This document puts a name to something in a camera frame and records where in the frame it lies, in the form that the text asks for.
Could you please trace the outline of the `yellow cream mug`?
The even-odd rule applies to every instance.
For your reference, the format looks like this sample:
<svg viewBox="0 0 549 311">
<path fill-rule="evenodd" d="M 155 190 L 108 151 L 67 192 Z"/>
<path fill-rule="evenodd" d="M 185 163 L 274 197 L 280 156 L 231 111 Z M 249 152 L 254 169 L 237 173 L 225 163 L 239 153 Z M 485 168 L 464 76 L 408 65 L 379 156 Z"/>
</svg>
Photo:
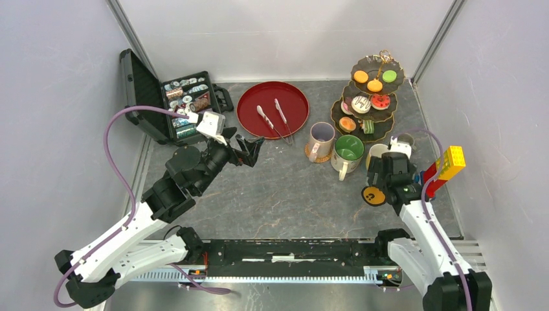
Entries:
<svg viewBox="0 0 549 311">
<path fill-rule="evenodd" d="M 389 148 L 387 144 L 374 144 L 370 147 L 367 155 L 366 155 L 366 161 L 365 161 L 365 167 L 368 170 L 370 166 L 370 162 L 374 157 L 381 158 L 382 154 L 385 152 L 388 152 Z"/>
</svg>

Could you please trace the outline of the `black yellow round coaster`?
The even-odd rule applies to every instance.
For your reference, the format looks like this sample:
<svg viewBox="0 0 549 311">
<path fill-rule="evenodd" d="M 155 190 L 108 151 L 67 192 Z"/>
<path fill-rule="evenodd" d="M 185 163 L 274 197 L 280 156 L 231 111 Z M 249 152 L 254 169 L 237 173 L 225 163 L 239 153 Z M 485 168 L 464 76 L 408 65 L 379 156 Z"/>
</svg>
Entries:
<svg viewBox="0 0 549 311">
<path fill-rule="evenodd" d="M 372 207 L 384 205 L 387 202 L 385 194 L 377 187 L 366 186 L 361 191 L 362 199 Z"/>
</svg>

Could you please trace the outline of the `small grey-green cup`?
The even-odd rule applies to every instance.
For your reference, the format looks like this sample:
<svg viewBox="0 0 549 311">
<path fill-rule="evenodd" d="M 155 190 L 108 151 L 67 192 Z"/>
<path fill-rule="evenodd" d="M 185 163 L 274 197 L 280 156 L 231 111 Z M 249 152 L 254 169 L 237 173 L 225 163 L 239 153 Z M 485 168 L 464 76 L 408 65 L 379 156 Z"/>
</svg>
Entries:
<svg viewBox="0 0 549 311">
<path fill-rule="evenodd" d="M 400 134 L 397 137 L 397 140 L 398 140 L 399 143 L 405 143 L 405 144 L 410 145 L 411 147 L 414 147 L 414 144 L 415 144 L 415 140 L 414 140 L 413 136 L 411 136 L 411 134 L 409 134 L 409 133 Z"/>
</svg>

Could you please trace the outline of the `green mug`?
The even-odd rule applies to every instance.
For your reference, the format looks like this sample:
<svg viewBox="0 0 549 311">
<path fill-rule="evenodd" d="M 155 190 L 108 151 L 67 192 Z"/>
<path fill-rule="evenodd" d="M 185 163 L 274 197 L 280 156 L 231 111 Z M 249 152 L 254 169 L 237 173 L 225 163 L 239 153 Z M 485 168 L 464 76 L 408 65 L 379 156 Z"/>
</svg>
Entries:
<svg viewBox="0 0 549 311">
<path fill-rule="evenodd" d="M 359 166 L 364 153 L 364 143 L 354 135 L 343 135 L 335 141 L 330 163 L 337 171 L 339 181 L 344 181 Z"/>
</svg>

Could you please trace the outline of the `layered green cake slice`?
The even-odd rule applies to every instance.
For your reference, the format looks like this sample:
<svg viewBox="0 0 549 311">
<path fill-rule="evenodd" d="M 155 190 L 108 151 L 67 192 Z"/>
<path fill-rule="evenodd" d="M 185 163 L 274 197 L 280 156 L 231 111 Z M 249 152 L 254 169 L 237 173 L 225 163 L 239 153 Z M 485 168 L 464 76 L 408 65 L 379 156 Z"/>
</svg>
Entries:
<svg viewBox="0 0 549 311">
<path fill-rule="evenodd" d="M 361 129 L 365 135 L 370 135 L 375 132 L 375 122 L 372 120 L 364 120 L 361 124 Z"/>
</svg>

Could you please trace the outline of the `woven coaster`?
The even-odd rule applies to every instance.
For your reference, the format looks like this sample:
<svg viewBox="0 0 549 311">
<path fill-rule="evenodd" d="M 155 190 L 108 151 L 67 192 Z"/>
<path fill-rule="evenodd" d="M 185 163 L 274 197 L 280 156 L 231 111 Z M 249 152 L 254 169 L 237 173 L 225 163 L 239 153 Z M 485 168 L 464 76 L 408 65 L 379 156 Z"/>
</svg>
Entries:
<svg viewBox="0 0 549 311">
<path fill-rule="evenodd" d="M 325 162 L 329 161 L 332 157 L 332 152 L 333 152 L 333 150 L 330 150 L 330 152 L 327 155 L 325 155 L 324 157 L 317 157 L 314 160 L 314 163 L 325 163 Z M 305 147 L 304 147 L 304 153 L 305 153 L 307 158 L 310 158 L 311 151 L 309 149 L 308 144 L 306 144 Z"/>
</svg>

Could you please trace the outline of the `orange fruit tart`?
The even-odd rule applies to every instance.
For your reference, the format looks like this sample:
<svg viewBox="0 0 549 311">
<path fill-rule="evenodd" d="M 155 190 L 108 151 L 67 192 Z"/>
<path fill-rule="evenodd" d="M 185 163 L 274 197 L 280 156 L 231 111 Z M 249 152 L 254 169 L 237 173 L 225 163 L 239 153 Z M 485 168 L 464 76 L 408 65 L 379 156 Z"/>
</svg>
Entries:
<svg viewBox="0 0 549 311">
<path fill-rule="evenodd" d="M 355 121 L 352 118 L 342 117 L 339 120 L 339 127 L 342 131 L 344 131 L 346 133 L 351 133 L 356 129 L 357 125 L 356 125 Z"/>
</svg>

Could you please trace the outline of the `pink beige mug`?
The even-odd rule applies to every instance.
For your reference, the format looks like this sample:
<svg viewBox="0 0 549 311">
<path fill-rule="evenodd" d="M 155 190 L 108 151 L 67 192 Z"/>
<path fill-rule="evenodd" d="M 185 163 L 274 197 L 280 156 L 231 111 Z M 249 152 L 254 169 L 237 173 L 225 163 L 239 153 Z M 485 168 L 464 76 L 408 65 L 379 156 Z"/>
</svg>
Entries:
<svg viewBox="0 0 549 311">
<path fill-rule="evenodd" d="M 327 122 L 315 123 L 309 133 L 309 149 L 311 155 L 309 161 L 314 162 L 317 157 L 326 156 L 333 148 L 335 128 Z"/>
</svg>

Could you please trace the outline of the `white sprinkled donut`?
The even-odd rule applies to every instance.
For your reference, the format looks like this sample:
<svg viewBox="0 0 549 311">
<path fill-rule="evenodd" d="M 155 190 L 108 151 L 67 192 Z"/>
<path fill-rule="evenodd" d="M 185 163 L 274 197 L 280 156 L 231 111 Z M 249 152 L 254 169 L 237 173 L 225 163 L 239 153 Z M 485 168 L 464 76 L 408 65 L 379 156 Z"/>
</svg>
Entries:
<svg viewBox="0 0 549 311">
<path fill-rule="evenodd" d="M 358 95 L 351 101 L 351 107 L 360 114 L 368 113 L 372 107 L 370 99 L 366 96 Z"/>
</svg>

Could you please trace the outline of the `orange macaron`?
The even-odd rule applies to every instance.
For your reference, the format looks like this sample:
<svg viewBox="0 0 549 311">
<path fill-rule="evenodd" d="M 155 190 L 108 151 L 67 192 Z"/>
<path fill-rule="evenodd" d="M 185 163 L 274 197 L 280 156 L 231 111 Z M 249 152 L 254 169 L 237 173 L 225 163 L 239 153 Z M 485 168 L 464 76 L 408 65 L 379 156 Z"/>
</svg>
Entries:
<svg viewBox="0 0 549 311">
<path fill-rule="evenodd" d="M 375 79 L 369 81 L 367 83 L 366 87 L 370 92 L 378 93 L 383 89 L 383 84 L 381 83 L 380 80 L 375 78 Z"/>
<path fill-rule="evenodd" d="M 362 70 L 357 70 L 353 74 L 353 80 L 359 84 L 365 84 L 369 80 L 368 73 Z"/>
</svg>

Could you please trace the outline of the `green macaron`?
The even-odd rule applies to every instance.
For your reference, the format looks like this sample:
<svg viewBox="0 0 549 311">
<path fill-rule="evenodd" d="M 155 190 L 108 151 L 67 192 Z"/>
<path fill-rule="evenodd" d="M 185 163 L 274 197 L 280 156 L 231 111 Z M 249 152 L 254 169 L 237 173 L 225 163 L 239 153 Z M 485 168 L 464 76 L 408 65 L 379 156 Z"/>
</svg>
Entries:
<svg viewBox="0 0 549 311">
<path fill-rule="evenodd" d="M 392 83 L 392 82 L 396 81 L 397 77 L 398 77 L 398 74 L 394 70 L 386 70 L 382 74 L 382 80 L 385 83 Z"/>
</svg>

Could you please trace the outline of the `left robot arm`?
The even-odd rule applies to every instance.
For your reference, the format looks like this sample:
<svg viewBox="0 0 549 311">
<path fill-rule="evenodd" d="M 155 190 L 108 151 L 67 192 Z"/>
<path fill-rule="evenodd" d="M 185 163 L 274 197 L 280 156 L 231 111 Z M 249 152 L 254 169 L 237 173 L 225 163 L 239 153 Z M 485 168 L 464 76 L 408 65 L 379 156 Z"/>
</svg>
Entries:
<svg viewBox="0 0 549 311">
<path fill-rule="evenodd" d="M 62 250 L 54 258 L 71 302 L 92 308 L 109 299 L 116 289 L 134 277 L 160 266 L 184 260 L 195 264 L 203 257 L 203 242 L 191 227 L 139 250 L 142 240 L 165 228 L 195 204 L 226 164 L 253 167 L 265 139 L 235 136 L 240 148 L 231 147 L 229 138 L 221 142 L 209 138 L 204 150 L 194 146 L 178 148 L 166 164 L 166 172 L 147 190 L 134 211 L 128 213 L 88 246 Z"/>
</svg>

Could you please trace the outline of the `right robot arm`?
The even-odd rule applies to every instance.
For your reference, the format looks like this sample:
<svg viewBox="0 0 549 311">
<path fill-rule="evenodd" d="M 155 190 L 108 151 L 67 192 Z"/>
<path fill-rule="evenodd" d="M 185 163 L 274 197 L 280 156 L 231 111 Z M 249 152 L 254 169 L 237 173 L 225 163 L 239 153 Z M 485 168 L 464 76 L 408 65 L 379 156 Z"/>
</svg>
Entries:
<svg viewBox="0 0 549 311">
<path fill-rule="evenodd" d="M 367 163 L 368 185 L 381 191 L 407 226 L 378 232 L 375 259 L 405 272 L 424 310 L 489 310 L 491 279 L 472 268 L 442 229 L 423 186 L 414 181 L 408 155 L 385 152 Z"/>
</svg>

